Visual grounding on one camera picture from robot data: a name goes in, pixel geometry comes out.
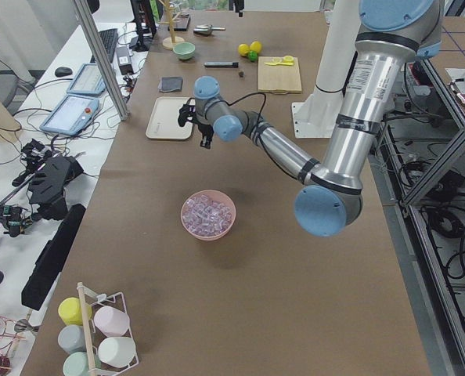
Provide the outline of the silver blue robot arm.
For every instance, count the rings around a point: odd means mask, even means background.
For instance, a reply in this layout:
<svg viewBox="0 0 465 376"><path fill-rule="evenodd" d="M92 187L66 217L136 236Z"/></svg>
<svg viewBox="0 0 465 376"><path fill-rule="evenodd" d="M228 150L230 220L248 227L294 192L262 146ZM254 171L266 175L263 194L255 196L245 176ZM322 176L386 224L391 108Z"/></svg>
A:
<svg viewBox="0 0 465 376"><path fill-rule="evenodd" d="M362 210L360 174L391 97L398 72L408 62L438 53L444 4L441 1L358 1L351 11L355 26L344 32L334 13L326 50L341 50L350 66L338 74L345 90L325 157L318 161L278 132L258 112L236 110L220 94L211 76L196 80L194 104L180 108L178 123L192 123L209 147L214 136L231 142L247 136L298 180L294 202L299 225L318 237L333 236Z"/></svg>

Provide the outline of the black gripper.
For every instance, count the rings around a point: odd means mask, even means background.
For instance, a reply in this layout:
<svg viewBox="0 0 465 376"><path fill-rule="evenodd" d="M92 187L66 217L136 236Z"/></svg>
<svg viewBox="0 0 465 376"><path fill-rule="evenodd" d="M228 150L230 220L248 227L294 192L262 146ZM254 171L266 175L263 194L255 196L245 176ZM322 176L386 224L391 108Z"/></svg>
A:
<svg viewBox="0 0 465 376"><path fill-rule="evenodd" d="M182 105L178 114L178 125L180 127L184 127L187 122L198 127L198 130L202 135L200 147L209 150L211 148L214 130L211 125L204 124L198 119L196 106L191 104L189 100Z"/></svg>

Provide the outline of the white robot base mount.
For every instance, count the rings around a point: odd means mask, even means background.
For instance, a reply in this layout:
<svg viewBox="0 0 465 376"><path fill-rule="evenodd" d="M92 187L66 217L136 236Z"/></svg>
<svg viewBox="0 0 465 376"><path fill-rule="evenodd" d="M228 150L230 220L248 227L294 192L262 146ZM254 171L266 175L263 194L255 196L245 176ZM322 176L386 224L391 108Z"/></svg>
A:
<svg viewBox="0 0 465 376"><path fill-rule="evenodd" d="M331 137L343 104L348 74L352 71L360 25L358 1L335 2L314 91L304 102L292 104L296 137Z"/></svg>

